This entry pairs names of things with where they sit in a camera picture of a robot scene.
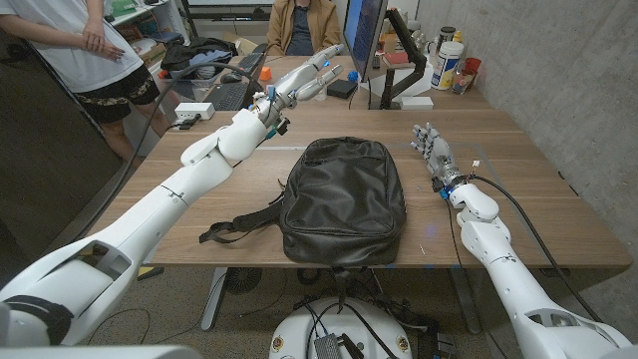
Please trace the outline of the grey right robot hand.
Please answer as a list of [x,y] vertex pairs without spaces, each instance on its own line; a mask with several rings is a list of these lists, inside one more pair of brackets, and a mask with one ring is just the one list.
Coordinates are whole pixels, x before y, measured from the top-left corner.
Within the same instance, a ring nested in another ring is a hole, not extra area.
[[416,140],[411,142],[411,146],[426,162],[426,168],[432,175],[433,191],[450,193],[462,184],[464,176],[459,171],[448,142],[440,133],[430,123],[424,127],[414,125],[412,132]]

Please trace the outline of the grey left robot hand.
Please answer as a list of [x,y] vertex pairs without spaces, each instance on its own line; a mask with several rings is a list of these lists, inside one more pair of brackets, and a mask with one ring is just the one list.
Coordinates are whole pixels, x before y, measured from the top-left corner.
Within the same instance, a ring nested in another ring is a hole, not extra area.
[[274,84],[273,100],[270,100],[268,96],[257,99],[251,112],[268,128],[275,123],[284,108],[294,108],[298,101],[314,98],[342,73],[343,67],[336,65],[322,76],[317,76],[324,67],[329,65],[329,59],[340,54],[343,48],[343,44],[333,45],[313,55]]

